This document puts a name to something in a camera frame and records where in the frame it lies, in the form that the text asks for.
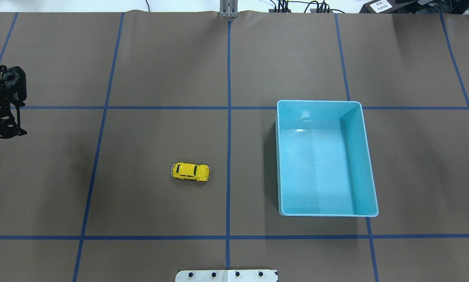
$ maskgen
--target gray table surface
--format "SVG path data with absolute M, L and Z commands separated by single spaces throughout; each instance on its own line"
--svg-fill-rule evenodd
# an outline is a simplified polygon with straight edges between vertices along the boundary
M 5 13 L 0 64 L 29 94 L 0 140 L 0 282 L 469 281 L 467 15 Z M 379 216 L 279 215 L 280 99 L 363 104 Z

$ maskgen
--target blue plastic bin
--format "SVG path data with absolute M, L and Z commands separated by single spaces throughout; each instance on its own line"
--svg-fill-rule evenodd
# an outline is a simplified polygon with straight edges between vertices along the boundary
M 360 103 L 281 100 L 276 143 L 281 215 L 379 214 Z

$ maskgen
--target yellow toy car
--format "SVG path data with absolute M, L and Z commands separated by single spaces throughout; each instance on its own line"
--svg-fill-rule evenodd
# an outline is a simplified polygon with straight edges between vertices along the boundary
M 177 179 L 208 181 L 210 177 L 210 167 L 206 164 L 176 163 L 173 164 L 170 174 Z

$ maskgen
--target black electronic device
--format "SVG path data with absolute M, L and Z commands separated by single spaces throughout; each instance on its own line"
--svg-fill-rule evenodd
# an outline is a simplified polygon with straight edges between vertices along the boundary
M 0 66 L 0 139 L 27 134 L 20 128 L 20 107 L 27 98 L 25 72 L 20 67 Z M 16 108 L 16 122 L 11 111 Z

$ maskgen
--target gray metal bracket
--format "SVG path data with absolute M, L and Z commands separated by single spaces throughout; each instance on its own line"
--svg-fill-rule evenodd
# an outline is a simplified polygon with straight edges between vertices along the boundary
M 238 0 L 220 0 L 221 18 L 237 18 L 238 17 Z

